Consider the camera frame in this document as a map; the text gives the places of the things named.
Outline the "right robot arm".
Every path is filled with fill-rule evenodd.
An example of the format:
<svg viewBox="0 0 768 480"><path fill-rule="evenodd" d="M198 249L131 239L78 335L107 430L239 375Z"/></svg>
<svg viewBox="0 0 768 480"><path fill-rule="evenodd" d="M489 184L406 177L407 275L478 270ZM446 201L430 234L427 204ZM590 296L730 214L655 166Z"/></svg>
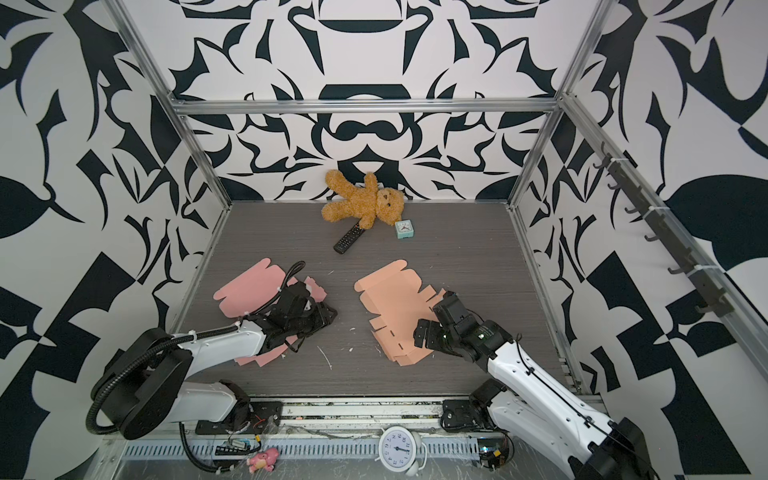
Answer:
<svg viewBox="0 0 768 480"><path fill-rule="evenodd" d="M493 431L537 450L570 479L655 479L645 436L627 418L574 395L542 369L520 340L448 292L420 319L414 344L478 365L489 378L466 401L446 407L446 431Z"/></svg>

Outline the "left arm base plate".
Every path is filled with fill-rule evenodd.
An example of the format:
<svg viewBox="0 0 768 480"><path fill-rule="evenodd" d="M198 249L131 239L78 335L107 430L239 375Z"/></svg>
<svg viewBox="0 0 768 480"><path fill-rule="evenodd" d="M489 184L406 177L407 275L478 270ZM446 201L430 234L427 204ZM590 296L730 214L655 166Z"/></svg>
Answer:
<svg viewBox="0 0 768 480"><path fill-rule="evenodd" d="M280 401L252 401L248 406L237 404L221 422L201 420L194 433L197 435L270 434L281 423L283 403Z"/></svg>

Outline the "salmon cardboard box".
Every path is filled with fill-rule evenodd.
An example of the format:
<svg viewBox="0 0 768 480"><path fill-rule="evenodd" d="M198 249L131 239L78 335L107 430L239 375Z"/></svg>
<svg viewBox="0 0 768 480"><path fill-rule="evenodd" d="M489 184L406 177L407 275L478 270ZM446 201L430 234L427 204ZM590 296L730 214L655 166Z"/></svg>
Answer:
<svg viewBox="0 0 768 480"><path fill-rule="evenodd" d="M395 260L354 284L363 306L374 315L369 321L383 354L400 366L411 366L433 353L416 347L413 334L420 319L436 321L432 308L446 294L421 277L404 259Z"/></svg>

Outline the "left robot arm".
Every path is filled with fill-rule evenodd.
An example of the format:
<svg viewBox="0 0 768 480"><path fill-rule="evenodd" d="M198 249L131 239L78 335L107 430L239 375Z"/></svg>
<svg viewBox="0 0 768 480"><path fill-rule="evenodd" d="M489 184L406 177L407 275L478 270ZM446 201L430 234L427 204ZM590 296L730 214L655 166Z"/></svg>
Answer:
<svg viewBox="0 0 768 480"><path fill-rule="evenodd" d="M281 346L298 351L306 338L331 325L337 315L336 309L316 301L305 283L296 282L226 327L180 335L149 329L94 385L86 428L97 435L118 432L127 440L168 422L203 421L241 432L251 423L249 395L231 380L201 384L192 376Z"/></svg>

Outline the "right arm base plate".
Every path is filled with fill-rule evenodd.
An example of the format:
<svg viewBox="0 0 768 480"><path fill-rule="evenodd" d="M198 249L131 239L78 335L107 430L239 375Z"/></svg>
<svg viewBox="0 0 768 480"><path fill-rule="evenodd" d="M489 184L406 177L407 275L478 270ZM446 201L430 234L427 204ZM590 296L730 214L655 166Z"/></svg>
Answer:
<svg viewBox="0 0 768 480"><path fill-rule="evenodd" d="M473 398L444 400L440 426L447 432L480 432L496 429L487 407Z"/></svg>

